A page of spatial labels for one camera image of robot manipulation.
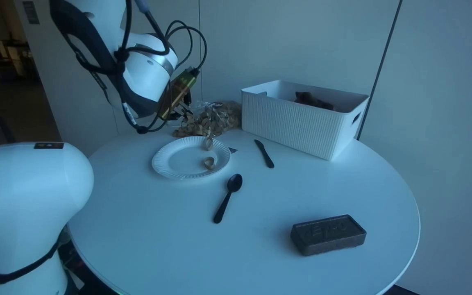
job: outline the spoon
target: spoon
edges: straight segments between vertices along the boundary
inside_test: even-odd
[[[243,176],[240,173],[235,173],[228,181],[227,181],[227,188],[228,188],[228,193],[227,196],[224,198],[215,217],[214,217],[214,222],[222,222],[224,219],[224,214],[225,214],[225,207],[227,204],[230,203],[230,198],[233,194],[233,191],[238,191],[243,185]]]

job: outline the dark floor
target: dark floor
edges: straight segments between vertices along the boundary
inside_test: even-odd
[[[60,140],[40,80],[0,80],[0,114],[17,140]]]

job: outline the black utensil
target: black utensil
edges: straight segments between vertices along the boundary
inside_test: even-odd
[[[263,152],[265,160],[266,160],[266,165],[271,166],[271,168],[274,168],[274,162],[273,162],[273,158],[269,157],[269,152],[268,152],[266,145],[265,145],[260,139],[255,139],[255,142],[256,142],[256,145],[260,147],[260,150]]]
[[[224,214],[225,214],[225,209],[227,209],[227,204],[230,203],[230,198],[233,194],[233,191],[238,191],[243,185],[243,176],[240,173],[235,173],[228,181],[227,181],[227,188],[228,188],[228,193],[227,196],[224,198],[215,217],[214,217],[214,222],[222,222],[224,219]]]

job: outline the black object in bin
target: black object in bin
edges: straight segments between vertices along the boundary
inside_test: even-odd
[[[350,214],[292,225],[291,239],[304,255],[361,245],[366,229]]]

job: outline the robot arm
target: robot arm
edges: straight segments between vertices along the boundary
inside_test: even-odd
[[[143,0],[137,0],[137,4],[148,16],[156,34],[130,30],[132,0],[109,0],[107,3],[51,0],[51,16],[81,65],[99,81],[99,75],[109,76],[120,93],[127,119],[138,132],[145,132],[148,129],[138,126],[137,119],[153,112],[168,119],[171,109],[194,85],[199,68],[186,70],[169,85],[178,67],[178,55],[148,4]]]

